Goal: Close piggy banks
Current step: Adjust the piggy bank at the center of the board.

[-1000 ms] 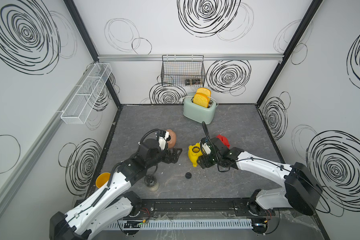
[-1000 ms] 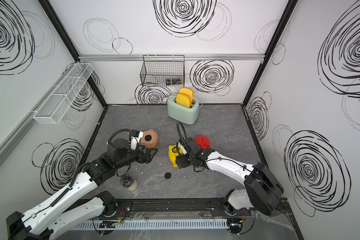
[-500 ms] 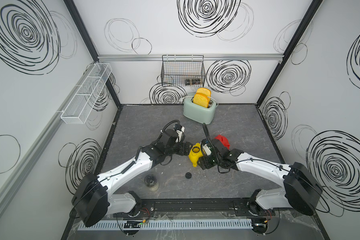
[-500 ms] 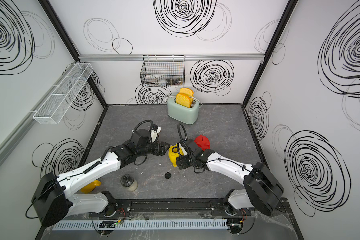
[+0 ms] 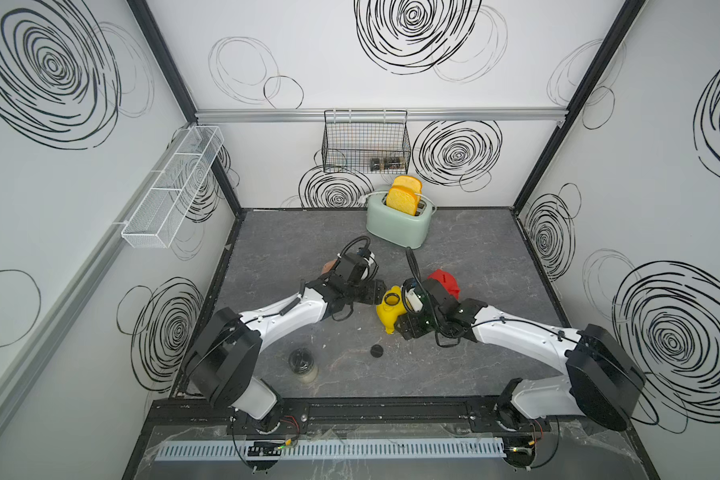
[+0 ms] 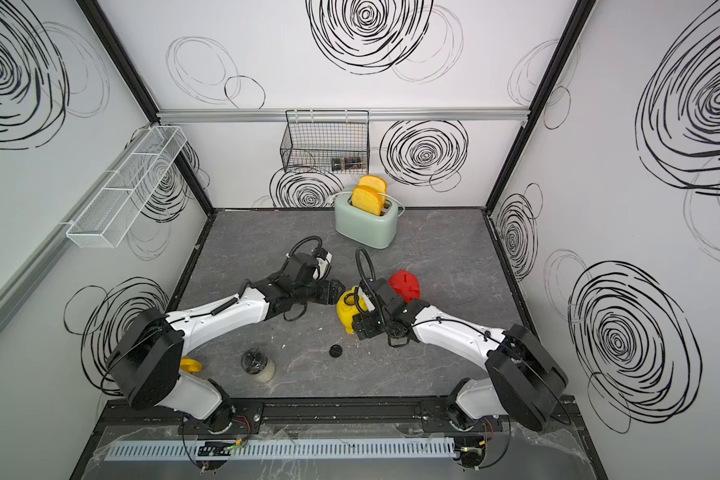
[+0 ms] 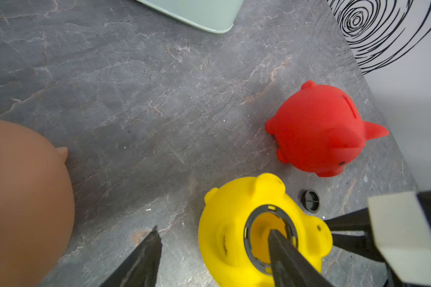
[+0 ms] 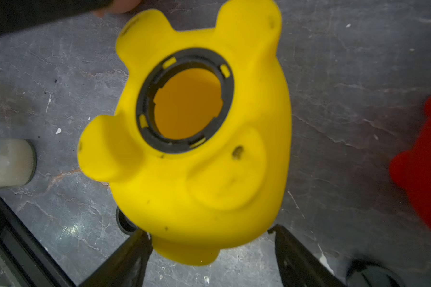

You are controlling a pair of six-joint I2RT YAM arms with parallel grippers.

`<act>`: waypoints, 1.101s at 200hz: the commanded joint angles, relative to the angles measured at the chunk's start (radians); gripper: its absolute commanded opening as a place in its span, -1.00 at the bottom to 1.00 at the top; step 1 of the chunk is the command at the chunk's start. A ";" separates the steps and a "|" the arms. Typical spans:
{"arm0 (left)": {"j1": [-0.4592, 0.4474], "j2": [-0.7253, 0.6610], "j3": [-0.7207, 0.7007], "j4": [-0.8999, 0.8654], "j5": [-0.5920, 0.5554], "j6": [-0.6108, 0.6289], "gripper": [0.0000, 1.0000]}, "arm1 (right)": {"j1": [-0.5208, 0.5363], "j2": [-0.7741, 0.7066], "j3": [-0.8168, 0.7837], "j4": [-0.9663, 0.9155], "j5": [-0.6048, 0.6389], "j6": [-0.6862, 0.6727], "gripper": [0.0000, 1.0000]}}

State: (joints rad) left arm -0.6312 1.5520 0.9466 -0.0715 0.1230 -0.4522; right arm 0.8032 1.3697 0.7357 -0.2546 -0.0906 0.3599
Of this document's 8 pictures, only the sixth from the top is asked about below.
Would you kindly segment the yellow piggy bank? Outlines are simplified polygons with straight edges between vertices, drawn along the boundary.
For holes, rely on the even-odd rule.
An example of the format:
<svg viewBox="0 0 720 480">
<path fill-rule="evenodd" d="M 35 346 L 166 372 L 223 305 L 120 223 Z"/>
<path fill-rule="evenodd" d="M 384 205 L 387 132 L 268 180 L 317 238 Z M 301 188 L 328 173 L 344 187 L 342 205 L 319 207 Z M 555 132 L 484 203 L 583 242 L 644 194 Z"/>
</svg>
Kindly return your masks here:
<svg viewBox="0 0 720 480">
<path fill-rule="evenodd" d="M 355 286 L 340 297 L 336 309 L 339 321 L 346 332 L 354 334 L 353 321 L 362 311 L 367 310 L 367 306 L 362 295 L 358 292 L 358 287 Z"/>
</svg>

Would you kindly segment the black plug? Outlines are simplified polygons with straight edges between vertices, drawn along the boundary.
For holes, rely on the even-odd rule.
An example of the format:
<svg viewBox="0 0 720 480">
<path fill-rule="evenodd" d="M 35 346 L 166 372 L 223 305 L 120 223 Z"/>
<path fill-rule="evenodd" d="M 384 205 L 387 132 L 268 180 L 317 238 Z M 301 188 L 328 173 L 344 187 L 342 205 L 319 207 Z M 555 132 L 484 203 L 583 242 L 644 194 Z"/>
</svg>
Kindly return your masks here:
<svg viewBox="0 0 720 480">
<path fill-rule="evenodd" d="M 338 358 L 342 355 L 343 349 L 340 345 L 332 345 L 329 349 L 329 355 L 332 358 Z"/>
</svg>

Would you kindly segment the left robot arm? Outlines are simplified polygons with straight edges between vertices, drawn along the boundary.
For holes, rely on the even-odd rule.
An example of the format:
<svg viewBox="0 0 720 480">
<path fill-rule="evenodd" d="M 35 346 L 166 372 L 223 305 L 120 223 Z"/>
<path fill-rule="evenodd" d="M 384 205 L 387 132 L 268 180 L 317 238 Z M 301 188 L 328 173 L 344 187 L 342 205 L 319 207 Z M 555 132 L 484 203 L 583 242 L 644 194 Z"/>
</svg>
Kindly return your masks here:
<svg viewBox="0 0 720 480">
<path fill-rule="evenodd" d="M 328 278 L 332 254 L 322 247 L 289 253 L 280 270 L 237 293 L 200 307 L 163 313 L 146 309 L 133 319 L 107 358 L 105 374 L 134 410 L 165 407 L 222 434 L 238 419 L 223 388 L 180 368 L 181 360 L 211 340 L 310 303 L 335 305 L 345 292 Z"/>
</svg>

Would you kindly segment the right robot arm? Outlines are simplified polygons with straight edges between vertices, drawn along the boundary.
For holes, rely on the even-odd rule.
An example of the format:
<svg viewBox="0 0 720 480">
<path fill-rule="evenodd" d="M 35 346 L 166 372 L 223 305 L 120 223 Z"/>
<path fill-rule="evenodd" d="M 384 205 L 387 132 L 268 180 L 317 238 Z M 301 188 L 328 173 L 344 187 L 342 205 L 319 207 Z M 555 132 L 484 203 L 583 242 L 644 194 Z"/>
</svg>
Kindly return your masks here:
<svg viewBox="0 0 720 480">
<path fill-rule="evenodd" d="M 562 367 L 523 325 L 479 325 L 421 299 L 407 301 L 389 282 L 363 280 L 341 306 L 352 306 L 352 330 L 360 339 L 387 337 L 393 348 L 412 342 L 440 347 L 481 367 L 486 379 L 466 379 L 453 391 L 452 422 L 506 415 L 532 431 L 543 430 L 568 385 Z"/>
</svg>

